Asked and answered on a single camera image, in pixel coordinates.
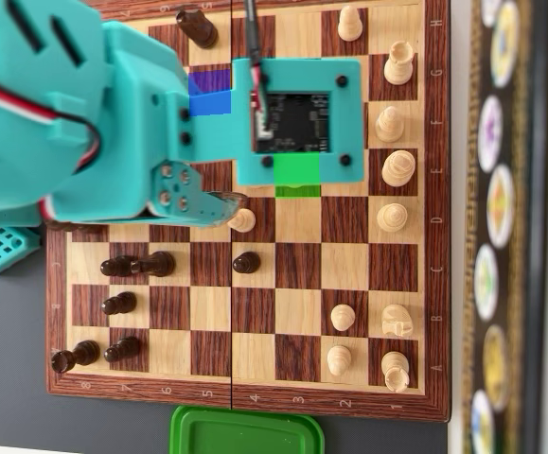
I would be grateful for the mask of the teal gripper with servo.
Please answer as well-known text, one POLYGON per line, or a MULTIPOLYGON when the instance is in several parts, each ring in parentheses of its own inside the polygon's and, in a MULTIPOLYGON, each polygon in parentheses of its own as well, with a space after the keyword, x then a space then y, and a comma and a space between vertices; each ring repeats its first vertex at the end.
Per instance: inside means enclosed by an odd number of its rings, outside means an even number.
POLYGON ((247 197, 204 191, 190 165, 167 161, 167 95, 187 95, 187 75, 175 51, 130 26, 103 25, 110 74, 94 124, 97 157, 44 201, 59 222, 160 222, 188 227, 226 223, 247 197))

